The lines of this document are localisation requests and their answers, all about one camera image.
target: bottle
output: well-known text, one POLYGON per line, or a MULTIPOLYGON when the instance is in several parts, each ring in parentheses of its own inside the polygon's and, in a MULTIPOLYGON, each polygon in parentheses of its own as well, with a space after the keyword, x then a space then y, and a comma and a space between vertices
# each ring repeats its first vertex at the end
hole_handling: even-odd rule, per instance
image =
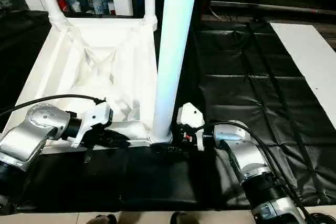
POLYGON ((95 14, 103 14, 102 0, 92 0, 95 14))
POLYGON ((75 12, 75 13, 80 13, 82 11, 81 7, 80 7, 80 3, 78 1, 74 2, 72 5, 72 10, 75 12))
POLYGON ((115 15, 116 9, 114 7, 114 3, 113 2, 109 2, 108 5, 109 5, 110 14, 111 15, 115 15))
POLYGON ((69 7, 67 5, 67 2, 65 0, 57 0, 58 2, 58 6, 61 9, 61 11, 63 12, 68 12, 69 11, 69 7))

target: silver robotic arm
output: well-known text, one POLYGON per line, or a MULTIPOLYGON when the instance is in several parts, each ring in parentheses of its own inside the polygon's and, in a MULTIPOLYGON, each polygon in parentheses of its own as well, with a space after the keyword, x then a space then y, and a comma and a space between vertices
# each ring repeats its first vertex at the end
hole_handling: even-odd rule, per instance
POLYGON ((247 126, 239 121, 231 122, 236 126, 217 124, 203 127, 202 113, 190 103, 181 107, 177 116, 182 143, 197 144, 199 151, 216 148, 228 153, 231 167, 252 206, 257 223, 306 224, 263 153, 252 142, 249 133, 239 127, 247 126))
POLYGON ((0 139, 0 206, 8 202, 25 181, 25 172, 44 148, 47 140, 60 138, 78 147, 85 134, 95 127, 102 130, 112 122, 112 110, 102 102, 86 111, 81 118, 50 104, 31 107, 18 126, 0 139))
POLYGON ((216 148, 228 153, 257 223, 306 224, 246 131, 232 125, 215 125, 212 134, 216 148))

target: black cloth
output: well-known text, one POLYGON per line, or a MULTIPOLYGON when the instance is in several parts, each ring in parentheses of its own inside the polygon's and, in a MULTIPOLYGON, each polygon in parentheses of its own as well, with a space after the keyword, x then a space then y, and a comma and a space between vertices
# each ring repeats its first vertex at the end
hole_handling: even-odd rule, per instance
MULTIPOLYGON (((10 105, 50 25, 45 13, 24 12, 3 17, 0 26, 7 66, 2 78, 25 69, 17 82, 1 83, 8 93, 2 102, 10 105)), ((196 105, 207 122, 246 123, 270 146, 305 205, 336 203, 335 130, 269 25, 210 22, 194 27, 176 108, 185 102, 196 105)), ((225 152, 115 149, 94 151, 89 164, 83 163, 84 155, 41 155, 29 172, 18 211, 249 208, 225 152)))
MULTIPOLYGON (((14 106, 51 28, 47 12, 0 9, 0 110, 14 106)), ((9 118, 0 118, 0 131, 9 118)))

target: black plastic sheet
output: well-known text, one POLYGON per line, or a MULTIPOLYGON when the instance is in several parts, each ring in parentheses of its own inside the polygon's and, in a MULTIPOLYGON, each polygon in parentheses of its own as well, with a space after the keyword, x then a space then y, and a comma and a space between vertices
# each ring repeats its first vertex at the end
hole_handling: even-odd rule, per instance
MULTIPOLYGON (((1 83, 8 93, 2 102, 10 105, 50 25, 41 13, 5 18, 0 20, 0 49, 6 56, 2 77, 11 69, 25 69, 17 82, 1 83)), ((176 108, 185 102, 196 105, 206 121, 246 123, 274 152, 305 205, 336 204, 335 130, 269 25, 210 22, 194 27, 176 108)), ((84 155, 40 156, 18 211, 249 208, 225 152, 104 150, 94 151, 89 164, 83 163, 84 155)))

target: white bin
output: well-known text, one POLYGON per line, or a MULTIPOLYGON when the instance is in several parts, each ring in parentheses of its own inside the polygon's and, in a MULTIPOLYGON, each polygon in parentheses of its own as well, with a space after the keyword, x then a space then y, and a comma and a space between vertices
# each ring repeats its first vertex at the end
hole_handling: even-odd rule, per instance
MULTIPOLYGON (((119 122, 129 122, 134 142, 147 142, 153 124, 157 73, 155 0, 145 1, 143 19, 68 18, 58 22, 52 20, 58 6, 51 0, 49 17, 53 25, 17 104, 67 93, 106 98, 118 131, 123 132, 124 127, 119 122)), ((50 103, 74 112, 84 112, 94 105, 75 98, 50 103)), ((17 126, 28 109, 12 113, 4 132, 17 126)), ((66 141, 49 141, 43 153, 64 151, 74 150, 66 141)))

